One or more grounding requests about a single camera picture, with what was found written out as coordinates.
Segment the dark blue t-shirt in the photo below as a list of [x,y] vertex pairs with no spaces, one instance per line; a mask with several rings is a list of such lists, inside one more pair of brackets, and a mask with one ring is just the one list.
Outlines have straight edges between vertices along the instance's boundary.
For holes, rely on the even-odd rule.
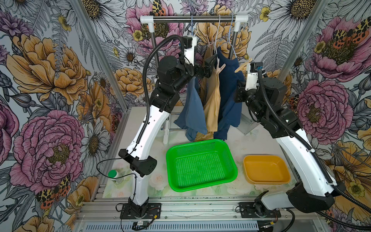
[[224,69],[219,73],[220,109],[218,115],[218,130],[214,133],[214,139],[227,140],[230,126],[238,127],[242,115],[242,103],[235,102],[234,97],[238,81],[244,81],[242,72],[235,72],[239,68],[237,58],[226,58],[221,48],[217,49],[219,68]]

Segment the wooden clothespin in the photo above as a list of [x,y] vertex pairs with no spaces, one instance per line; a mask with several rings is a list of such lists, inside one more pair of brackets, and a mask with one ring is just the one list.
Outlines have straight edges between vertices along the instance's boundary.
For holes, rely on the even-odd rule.
[[250,65],[250,63],[252,62],[252,58],[250,58],[249,60],[247,60],[245,63],[241,64],[234,72],[235,73],[238,73],[238,72],[246,72],[248,70],[248,66]]

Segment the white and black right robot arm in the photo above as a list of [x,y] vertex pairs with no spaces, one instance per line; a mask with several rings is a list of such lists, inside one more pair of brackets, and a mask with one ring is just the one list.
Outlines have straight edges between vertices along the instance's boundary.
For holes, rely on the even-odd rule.
[[270,211],[295,208],[303,213],[317,213],[330,221],[348,228],[370,231],[370,226],[346,223],[325,213],[335,203],[335,197],[343,196],[350,202],[370,212],[370,207],[345,192],[345,185],[329,175],[325,165],[310,145],[303,126],[290,110],[282,107],[287,87],[276,78],[269,78],[261,66],[252,64],[245,81],[237,85],[235,100],[244,102],[250,116],[260,123],[275,139],[288,160],[294,166],[299,181],[281,193],[260,194],[252,211],[258,217],[267,217]]

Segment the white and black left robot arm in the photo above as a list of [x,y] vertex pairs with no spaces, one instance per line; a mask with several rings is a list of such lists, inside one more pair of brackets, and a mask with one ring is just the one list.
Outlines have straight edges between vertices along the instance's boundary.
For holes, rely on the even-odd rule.
[[[166,56],[157,66],[157,82],[152,93],[147,88],[147,71],[152,58],[157,52],[169,44],[178,41],[179,57]],[[142,71],[142,81],[145,94],[146,116],[141,123],[133,142],[119,151],[121,159],[129,164],[134,176],[133,190],[128,203],[123,205],[124,213],[134,218],[144,218],[150,211],[161,205],[149,205],[148,177],[154,171],[157,161],[150,156],[150,149],[162,124],[169,117],[178,102],[180,90],[195,77],[203,78],[211,75],[216,59],[211,58],[205,66],[196,63],[197,37],[171,35],[161,41],[149,53]]]

